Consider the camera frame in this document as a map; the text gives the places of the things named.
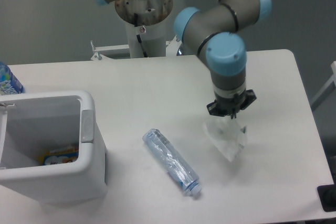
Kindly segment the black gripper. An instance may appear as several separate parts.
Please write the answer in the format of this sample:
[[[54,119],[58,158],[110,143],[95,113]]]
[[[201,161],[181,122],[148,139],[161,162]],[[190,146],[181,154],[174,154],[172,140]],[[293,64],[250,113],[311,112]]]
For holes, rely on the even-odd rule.
[[[232,118],[235,119],[239,111],[245,110],[256,100],[256,95],[250,89],[240,95],[235,94],[232,98],[223,98],[215,93],[215,98],[216,100],[206,106],[209,114],[213,116],[232,115]]]

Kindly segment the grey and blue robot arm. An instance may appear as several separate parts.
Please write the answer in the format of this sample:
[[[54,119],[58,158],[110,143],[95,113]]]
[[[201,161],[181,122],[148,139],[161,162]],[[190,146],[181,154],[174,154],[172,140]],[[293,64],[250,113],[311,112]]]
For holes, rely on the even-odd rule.
[[[162,25],[169,17],[173,0],[95,0],[99,5],[114,3],[127,28],[132,58],[166,54]],[[238,31],[264,20],[271,12],[271,0],[217,0],[206,12],[188,7],[174,20],[177,39],[209,69],[215,100],[208,104],[210,115],[230,116],[255,100],[246,88],[246,47]]]

